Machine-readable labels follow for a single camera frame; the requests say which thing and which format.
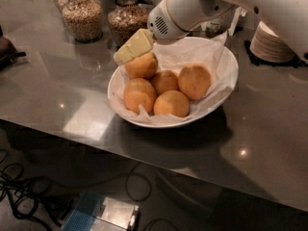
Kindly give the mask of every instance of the floor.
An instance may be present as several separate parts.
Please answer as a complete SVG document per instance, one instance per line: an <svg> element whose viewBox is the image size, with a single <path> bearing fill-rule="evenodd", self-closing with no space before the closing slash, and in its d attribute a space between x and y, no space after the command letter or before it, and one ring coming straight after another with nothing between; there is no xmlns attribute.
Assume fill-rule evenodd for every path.
<svg viewBox="0 0 308 231"><path fill-rule="evenodd" d="M4 151L8 152L6 160L3 160ZM7 173L17 183L24 179L37 180L33 184L34 193L53 196L65 207L73 201L64 219L60 219L64 209L55 211L59 225L65 224L80 194L92 191L139 206L138 231L300 231L307 230L308 226L308 214L299 210L7 122L0 122L0 162L2 187L8 180L3 177ZM46 177L50 185L44 182ZM31 213L33 203L25 197L17 207L24 215L16 218L6 195L0 202L0 230L60 231L61 227L47 215L42 203ZM33 217L44 221L49 229L33 221Z"/></svg>

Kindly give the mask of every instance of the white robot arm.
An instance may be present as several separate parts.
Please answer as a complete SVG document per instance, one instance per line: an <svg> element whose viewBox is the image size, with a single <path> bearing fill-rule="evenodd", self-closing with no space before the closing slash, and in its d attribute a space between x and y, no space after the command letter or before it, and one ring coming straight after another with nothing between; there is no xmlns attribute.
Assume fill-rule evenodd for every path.
<svg viewBox="0 0 308 231"><path fill-rule="evenodd" d="M156 39L179 39L233 6L255 13L308 63L308 0L162 0L147 26Z"/></svg>

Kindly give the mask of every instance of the white ceramic bowl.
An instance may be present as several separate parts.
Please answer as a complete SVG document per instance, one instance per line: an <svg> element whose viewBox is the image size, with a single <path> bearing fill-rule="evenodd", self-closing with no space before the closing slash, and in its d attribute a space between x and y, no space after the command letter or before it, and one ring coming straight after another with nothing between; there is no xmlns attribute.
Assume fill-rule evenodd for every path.
<svg viewBox="0 0 308 231"><path fill-rule="evenodd" d="M197 45L203 45L202 43L204 42L207 43L207 48L211 48L212 42L209 39L188 37L180 39L176 42L176 44L173 45L161 45L155 43L153 47L153 52L156 53L160 63L164 58L167 58L172 54L179 54L178 57L181 58L182 50L187 51L187 49L194 48ZM198 101L197 103L194 103L194 106L198 108L194 109L194 112L192 114L189 114L187 118L176 119L174 121L170 121L169 119L167 119L167 122L152 122L146 119L139 120L136 118L136 115L125 114L123 112L123 109L125 109L125 112L127 112L127 110L120 95L125 88L128 77L125 72L121 70L123 69L123 66L119 66L115 70L115 73L113 74L108 86L108 98L110 104L111 101L117 98L117 102L114 102L112 105L110 105L110 107L125 120L138 126L147 128L179 127L206 116L207 114L214 111L226 100L226 98L233 91L238 80L239 67L236 58L234 57L232 52L226 47L221 46L220 49L220 52L222 52L222 54L218 64L215 66L215 72L212 70L213 66L211 64L205 63L209 67L213 77L215 77L214 79L219 79L218 85L213 85L215 87L213 90L210 91L210 93L207 93L206 96L202 98L202 100ZM203 54L205 54L207 51L208 49L203 50L198 48L196 50L195 56L192 58L192 62L195 62L198 59L201 60L200 62L204 62L202 61L202 59L204 60Z"/></svg>

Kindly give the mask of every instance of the countertop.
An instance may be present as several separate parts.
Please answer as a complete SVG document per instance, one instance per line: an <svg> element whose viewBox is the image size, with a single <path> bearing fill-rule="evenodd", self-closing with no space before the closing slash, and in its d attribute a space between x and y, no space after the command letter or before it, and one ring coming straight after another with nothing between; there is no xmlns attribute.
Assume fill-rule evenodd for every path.
<svg viewBox="0 0 308 231"><path fill-rule="evenodd" d="M308 68L255 66L243 30L226 42L239 64L221 107L180 128L133 125L106 105L116 45L79 43L52 0L0 0L4 36L26 58L0 71L0 118L46 134L308 210Z"/></svg>

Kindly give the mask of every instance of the wire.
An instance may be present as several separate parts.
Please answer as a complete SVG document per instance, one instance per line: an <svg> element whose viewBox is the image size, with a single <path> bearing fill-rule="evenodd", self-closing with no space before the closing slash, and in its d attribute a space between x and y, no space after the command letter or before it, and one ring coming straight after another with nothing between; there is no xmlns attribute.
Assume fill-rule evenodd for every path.
<svg viewBox="0 0 308 231"><path fill-rule="evenodd" d="M7 160L8 152L4 149L0 149L0 166ZM59 182L53 181L47 177L33 177L21 179L24 173L23 165L21 164L9 164L6 165L2 170L0 169L0 202L7 196L9 202L12 207L13 216L17 219L28 219L30 221L34 221L40 225L42 225L47 231L52 231L49 225L43 220L36 218L34 216L37 211L39 204L42 204L45 208L48 216L52 219L52 221L59 227L62 225L58 221L58 217L56 214L62 213L60 219L64 219L69 211L72 209L73 200L70 200L69 203L65 204L62 201L60 196L52 196L48 197L45 194L52 188L53 185L58 185L67 189L85 189L89 187L94 187L98 185L103 185L109 182L112 182L116 179L125 177L125 192L131 200L136 202L145 201L152 193L152 185L151 182L141 173L135 172L136 168L141 163L135 164L129 173L121 173L119 175L107 178L103 181L96 182L93 184L86 185L76 185L76 186L68 186L61 184ZM144 197L135 198L130 193L129 190L129 181L132 177L139 177L143 180L148 186L148 192ZM45 187L38 191L39 183L44 183ZM32 200L32 208L28 213L22 213L19 211L19 206L25 200ZM149 223L145 225L142 231L150 231L153 226L160 222L166 222L169 224L175 231L178 231L177 227L173 225L170 221L164 218L156 218L151 220Z"/></svg>
<svg viewBox="0 0 308 231"><path fill-rule="evenodd" d="M135 172L135 169L140 165L141 163L136 163L132 169L130 170L129 173L120 173L116 176L113 176L113 177L110 177L110 178L107 178L103 181L99 181L99 182L95 182L95 183L91 183L91 184L83 184L83 185L65 185L65 184L62 184L62 183L59 183L57 181L54 181L51 179L51 181L53 182L53 184L55 185L58 185L59 187L63 187L63 188L67 188L67 189L86 189L86 188L91 188L91 187L95 187L95 186L99 186L99 185L104 185L106 183L109 183L109 182L112 182L112 181L115 181L116 179L119 179L119 178L123 178L125 177L125 192L126 194L128 195L128 197L133 200L133 201L136 201L136 202L142 202L142 201L145 201L152 193L152 184L151 182L144 176L142 175L141 173L137 173ZM131 179L131 177L139 177L141 180L143 180L146 185L148 186L148 193L142 197L142 198L135 198L133 197L133 195L130 194L130 191L129 191L129 187L128 187L128 183L129 183L129 180Z"/></svg>
<svg viewBox="0 0 308 231"><path fill-rule="evenodd" d="M0 165L6 162L8 154L6 150L0 149ZM61 213L61 219L63 219L71 210L72 201L65 204L63 201L58 201L58 197L45 196L52 186L50 180L46 177L22 179L23 173L24 168L21 164L8 164L0 169L0 202L7 197L15 218L34 221L42 225L47 231L52 231L45 221L34 216L39 204L41 204L52 221L61 227L62 225L58 222L58 214ZM29 201L31 202L30 211L27 213L20 211L20 206L24 201L28 201L27 204L29 204Z"/></svg>
<svg viewBox="0 0 308 231"><path fill-rule="evenodd" d="M148 229L148 231L150 231L153 226L160 222L160 221L163 221L163 222L166 222L167 224L169 224L175 231L179 231L179 229L174 225L172 224L169 220L167 219L164 219L164 218L156 218L156 219L153 219L151 220L150 222L148 222L145 227L142 229L142 231L146 231Z"/></svg>

